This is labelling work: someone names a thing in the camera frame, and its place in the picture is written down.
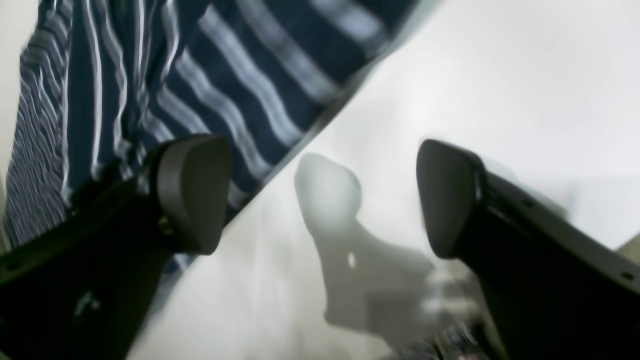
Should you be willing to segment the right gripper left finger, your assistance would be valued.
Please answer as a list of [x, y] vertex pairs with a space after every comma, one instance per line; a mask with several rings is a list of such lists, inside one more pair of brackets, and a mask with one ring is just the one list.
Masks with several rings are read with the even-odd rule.
[[211, 255], [226, 221], [231, 147], [197, 134], [0, 262], [1, 354], [124, 360], [177, 254]]

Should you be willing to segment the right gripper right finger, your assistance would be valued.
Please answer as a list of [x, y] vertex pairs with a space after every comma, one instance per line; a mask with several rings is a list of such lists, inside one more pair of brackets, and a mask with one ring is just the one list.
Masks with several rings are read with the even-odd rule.
[[430, 248], [476, 275], [508, 358], [639, 358], [638, 264], [470, 150], [423, 141], [416, 178]]

